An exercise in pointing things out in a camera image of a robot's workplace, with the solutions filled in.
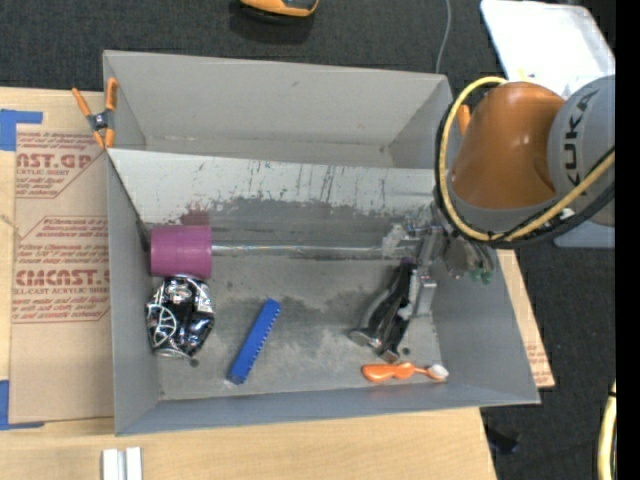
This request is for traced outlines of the pale grey metal gripper finger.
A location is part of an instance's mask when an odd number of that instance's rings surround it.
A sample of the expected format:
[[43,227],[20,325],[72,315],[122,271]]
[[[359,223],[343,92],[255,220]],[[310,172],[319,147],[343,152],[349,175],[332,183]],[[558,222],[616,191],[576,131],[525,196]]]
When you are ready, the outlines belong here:
[[424,245],[425,226],[393,224],[382,239],[384,258],[417,258]]
[[437,280],[431,272],[422,266],[412,269],[409,285],[409,318],[421,318],[431,314]]

